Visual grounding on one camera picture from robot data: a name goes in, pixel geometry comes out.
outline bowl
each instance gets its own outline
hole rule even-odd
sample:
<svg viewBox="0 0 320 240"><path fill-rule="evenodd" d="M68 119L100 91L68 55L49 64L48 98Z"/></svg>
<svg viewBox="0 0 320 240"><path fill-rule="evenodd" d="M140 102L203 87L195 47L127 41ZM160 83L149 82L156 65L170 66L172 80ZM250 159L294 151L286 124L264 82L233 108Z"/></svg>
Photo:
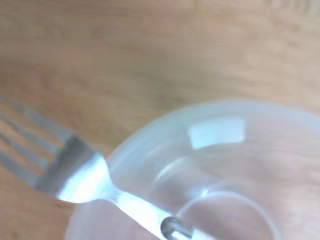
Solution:
<svg viewBox="0 0 320 240"><path fill-rule="evenodd" d="M319 143L316 115L229 100L152 122L107 162L118 188L221 240L317 239ZM77 206L65 239L157 238L112 203L97 200Z"/></svg>

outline metal fork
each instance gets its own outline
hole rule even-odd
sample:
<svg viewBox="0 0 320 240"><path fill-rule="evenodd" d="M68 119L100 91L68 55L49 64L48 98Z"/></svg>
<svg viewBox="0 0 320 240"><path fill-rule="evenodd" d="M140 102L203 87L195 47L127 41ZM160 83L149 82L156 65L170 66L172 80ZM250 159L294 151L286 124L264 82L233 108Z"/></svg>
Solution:
<svg viewBox="0 0 320 240"><path fill-rule="evenodd" d="M171 213L118 189L112 182L105 158L70 130L10 99L0 97L0 104L9 106L62 143L62 147L59 147L28 130L6 113L0 113L0 121L4 121L16 133L54 156L53 162L49 163L45 157L18 143L4 134L4 129L0 129L0 140L43 170L43 174L39 175L22 166L10 154L0 150L0 165L25 183L45 194L70 203L108 200L159 239L163 239L164 236L170 240L215 239L195 228L192 228L192 231L188 228L186 231L187 228L181 221L171 221L174 218L168 218L172 216Z"/></svg>

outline wood grain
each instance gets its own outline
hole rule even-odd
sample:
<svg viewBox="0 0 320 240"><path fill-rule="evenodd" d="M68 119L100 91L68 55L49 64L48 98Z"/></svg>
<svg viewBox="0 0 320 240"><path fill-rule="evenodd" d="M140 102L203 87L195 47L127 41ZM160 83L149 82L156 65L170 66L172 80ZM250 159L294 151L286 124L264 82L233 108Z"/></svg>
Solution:
<svg viewBox="0 0 320 240"><path fill-rule="evenodd" d="M320 113L319 0L0 0L0 95L108 155L180 107L264 99ZM2 240L63 239L73 205L0 169Z"/></svg>

